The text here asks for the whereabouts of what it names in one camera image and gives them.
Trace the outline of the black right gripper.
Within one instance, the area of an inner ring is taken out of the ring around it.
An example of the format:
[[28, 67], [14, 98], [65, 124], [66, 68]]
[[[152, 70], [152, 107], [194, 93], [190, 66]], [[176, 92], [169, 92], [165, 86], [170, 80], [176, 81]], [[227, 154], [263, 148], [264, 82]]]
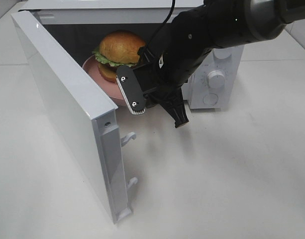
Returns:
[[172, 20], [169, 42], [159, 56], [148, 61], [148, 47], [140, 52], [139, 82], [146, 108], [160, 104], [173, 118], [175, 128], [189, 122], [181, 86], [214, 46], [209, 25], [216, 15], [213, 4], [183, 11]]

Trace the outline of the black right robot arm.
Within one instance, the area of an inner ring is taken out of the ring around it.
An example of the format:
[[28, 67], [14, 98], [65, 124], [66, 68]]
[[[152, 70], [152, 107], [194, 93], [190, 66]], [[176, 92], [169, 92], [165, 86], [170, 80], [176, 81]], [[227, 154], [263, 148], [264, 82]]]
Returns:
[[266, 41], [287, 24], [305, 19], [305, 0], [206, 0], [179, 13], [170, 24], [170, 42], [150, 70], [154, 90], [146, 107], [161, 105], [175, 126], [188, 122], [181, 86], [214, 48]]

